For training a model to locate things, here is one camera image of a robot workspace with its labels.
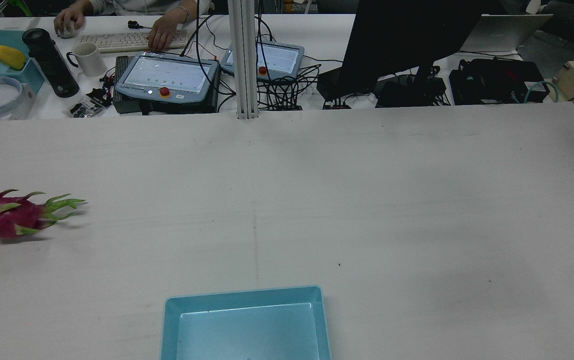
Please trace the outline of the person's left hand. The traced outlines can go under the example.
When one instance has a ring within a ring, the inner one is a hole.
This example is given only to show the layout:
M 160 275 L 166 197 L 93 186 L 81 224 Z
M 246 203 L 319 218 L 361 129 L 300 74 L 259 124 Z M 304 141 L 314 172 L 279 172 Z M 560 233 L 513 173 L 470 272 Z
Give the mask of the person's left hand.
M 166 51 L 172 43 L 179 24 L 188 19 L 187 13 L 180 7 L 171 9 L 156 20 L 149 36 L 150 51 Z

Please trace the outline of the person's right hand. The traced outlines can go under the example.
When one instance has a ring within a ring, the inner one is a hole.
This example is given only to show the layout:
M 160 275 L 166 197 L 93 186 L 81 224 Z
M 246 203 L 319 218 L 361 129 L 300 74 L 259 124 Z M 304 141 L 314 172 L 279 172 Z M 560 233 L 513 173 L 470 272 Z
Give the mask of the person's right hand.
M 76 6 L 64 9 L 54 19 L 56 35 L 63 39 L 76 36 L 83 25 L 85 25 L 85 12 Z

